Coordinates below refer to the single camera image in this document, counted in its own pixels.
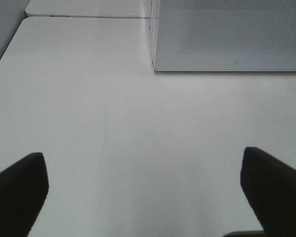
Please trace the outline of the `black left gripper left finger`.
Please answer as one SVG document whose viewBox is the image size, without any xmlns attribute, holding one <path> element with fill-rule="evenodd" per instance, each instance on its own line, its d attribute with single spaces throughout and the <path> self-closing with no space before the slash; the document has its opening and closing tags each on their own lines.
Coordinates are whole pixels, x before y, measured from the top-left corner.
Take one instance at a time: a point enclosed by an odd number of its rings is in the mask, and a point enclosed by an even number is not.
<svg viewBox="0 0 296 237">
<path fill-rule="evenodd" d="M 0 172 L 0 237 L 28 236 L 48 190 L 42 153 L 31 153 Z"/>
</svg>

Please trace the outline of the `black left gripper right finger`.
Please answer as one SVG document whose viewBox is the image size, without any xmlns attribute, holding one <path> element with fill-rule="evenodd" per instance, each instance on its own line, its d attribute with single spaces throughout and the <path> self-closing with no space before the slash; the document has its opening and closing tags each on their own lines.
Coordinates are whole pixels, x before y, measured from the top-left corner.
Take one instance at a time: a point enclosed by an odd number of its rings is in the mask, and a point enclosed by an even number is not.
<svg viewBox="0 0 296 237">
<path fill-rule="evenodd" d="M 296 169 L 257 147 L 246 147 L 240 184 L 268 237 L 296 237 Z"/>
</svg>

